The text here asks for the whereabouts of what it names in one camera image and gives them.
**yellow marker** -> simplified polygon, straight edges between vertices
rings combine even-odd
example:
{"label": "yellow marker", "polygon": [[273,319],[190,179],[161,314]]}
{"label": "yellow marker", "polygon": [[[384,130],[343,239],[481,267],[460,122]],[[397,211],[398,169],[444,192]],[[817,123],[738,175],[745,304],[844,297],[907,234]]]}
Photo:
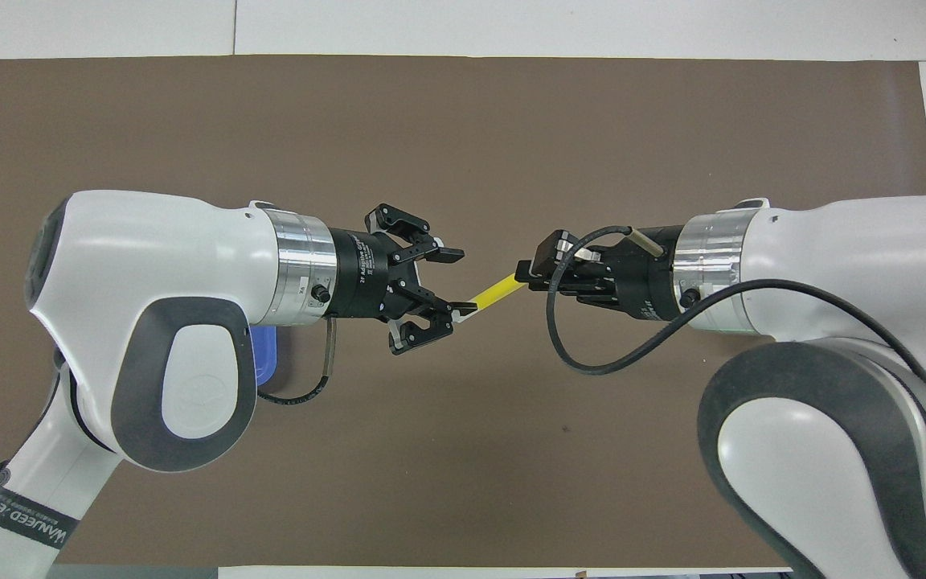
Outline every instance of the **yellow marker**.
{"label": "yellow marker", "polygon": [[[492,285],[489,289],[485,289],[484,292],[477,294],[477,296],[474,296],[470,301],[477,304],[477,311],[481,311],[524,286],[525,283],[515,280],[512,274],[507,275],[499,283]],[[457,319],[456,322],[463,322],[464,319],[470,318],[474,313],[477,312],[462,316],[462,318]]]}

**thick black cable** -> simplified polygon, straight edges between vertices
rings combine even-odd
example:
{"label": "thick black cable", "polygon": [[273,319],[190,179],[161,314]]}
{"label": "thick black cable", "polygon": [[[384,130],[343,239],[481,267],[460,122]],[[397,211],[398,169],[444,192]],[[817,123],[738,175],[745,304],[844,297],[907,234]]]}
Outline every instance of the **thick black cable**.
{"label": "thick black cable", "polygon": [[327,344],[324,348],[324,372],[320,376],[320,381],[317,382],[316,386],[313,386],[312,391],[304,393],[302,396],[295,396],[295,398],[281,398],[280,396],[269,395],[266,392],[256,391],[256,395],[261,399],[266,400],[267,402],[273,402],[274,404],[282,404],[282,406],[291,406],[291,404],[302,404],[304,402],[309,402],[313,398],[316,398],[320,392],[323,392],[324,386],[327,385],[327,380],[330,380],[330,375],[332,369],[334,369],[334,345],[335,345],[335,329],[334,329],[334,318],[327,319]]}
{"label": "thick black cable", "polygon": [[673,336],[675,332],[681,329],[681,326],[691,322],[691,319],[695,318],[699,313],[727,300],[727,298],[731,296],[751,292],[751,290],[783,289],[790,290],[790,292],[808,294],[808,296],[827,302],[841,309],[841,311],[848,313],[848,315],[853,316],[853,318],[856,318],[860,323],[866,326],[868,330],[877,334],[879,338],[888,344],[888,346],[903,359],[903,362],[910,368],[912,373],[916,374],[916,377],[919,377],[924,384],[926,384],[926,370],[921,366],[919,360],[905,347],[903,342],[900,342],[893,336],[893,334],[889,332],[885,326],[882,326],[878,320],[871,318],[867,312],[835,296],[835,294],[819,289],[819,287],[808,285],[808,283],[801,283],[789,279],[753,279],[729,285],[719,292],[709,294],[709,296],[706,296],[702,301],[686,309],[677,316],[677,318],[671,320],[668,325],[664,326],[664,329],[660,330],[656,335],[646,340],[645,343],[633,349],[633,351],[627,355],[622,356],[622,358],[615,359],[610,363],[600,363],[600,365],[588,365],[587,363],[577,362],[576,359],[573,359],[573,356],[570,356],[570,353],[563,345],[563,341],[559,338],[559,330],[555,323],[555,296],[556,293],[559,292],[559,283],[563,279],[563,274],[566,273],[570,264],[574,261],[574,256],[576,256],[577,252],[584,248],[584,246],[587,246],[588,243],[610,234],[628,235],[631,231],[632,229],[630,227],[611,226],[599,228],[599,230],[585,235],[570,247],[568,252],[563,255],[563,259],[559,260],[558,266],[555,267],[555,272],[552,272],[552,279],[550,285],[548,285],[547,300],[545,300],[545,320],[547,320],[548,325],[548,337],[550,337],[552,347],[555,348],[555,353],[558,353],[559,358],[562,359],[567,366],[570,366],[581,374],[602,376],[605,374],[613,374],[613,372],[631,366],[632,363],[638,362],[638,360],[644,358],[647,353],[657,348],[659,344],[662,344],[666,339]]}

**black knob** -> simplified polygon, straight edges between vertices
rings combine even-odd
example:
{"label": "black knob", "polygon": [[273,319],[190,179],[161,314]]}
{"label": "black knob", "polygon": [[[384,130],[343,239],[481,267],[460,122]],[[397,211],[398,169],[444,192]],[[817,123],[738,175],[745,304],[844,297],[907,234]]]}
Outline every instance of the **black knob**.
{"label": "black knob", "polygon": [[684,290],[684,292],[681,294],[681,299],[678,300],[677,303],[680,304],[682,308],[688,309],[692,307],[692,304],[695,304],[695,302],[701,300],[702,297],[703,296],[699,293],[698,289],[690,287],[689,289]]}
{"label": "black knob", "polygon": [[317,301],[321,304],[326,304],[331,301],[331,292],[328,292],[327,288],[323,285],[314,285],[311,292],[309,292]]}

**robotic arm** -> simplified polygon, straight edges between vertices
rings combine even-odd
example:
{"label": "robotic arm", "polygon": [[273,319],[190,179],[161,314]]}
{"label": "robotic arm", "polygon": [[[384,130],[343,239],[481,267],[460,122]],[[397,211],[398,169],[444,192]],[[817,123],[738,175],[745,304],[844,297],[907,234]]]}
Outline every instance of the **robotic arm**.
{"label": "robotic arm", "polygon": [[59,205],[26,283],[58,348],[56,377],[0,465],[0,579],[44,577],[120,461],[180,472],[238,441],[256,399],[250,325],[374,318],[396,355],[452,334],[453,311],[474,306],[424,289],[416,262],[455,263],[462,250],[389,205],[366,221],[347,231],[268,203],[132,191]]}
{"label": "robotic arm", "polygon": [[[563,359],[620,370],[685,322],[774,337],[717,371],[699,406],[718,491],[797,577],[926,578],[926,197],[752,199],[613,230],[627,234],[613,246],[556,231],[518,264],[518,281],[550,292]],[[616,363],[582,365],[555,333],[555,292],[673,322]]]}

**blue plastic object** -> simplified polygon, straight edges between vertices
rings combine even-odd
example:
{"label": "blue plastic object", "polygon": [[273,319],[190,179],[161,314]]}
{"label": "blue plastic object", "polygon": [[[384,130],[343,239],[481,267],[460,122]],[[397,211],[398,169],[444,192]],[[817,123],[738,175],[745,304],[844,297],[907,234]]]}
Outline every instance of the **blue plastic object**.
{"label": "blue plastic object", "polygon": [[251,326],[252,358],[256,360],[256,386],[267,384],[277,369],[277,328]]}

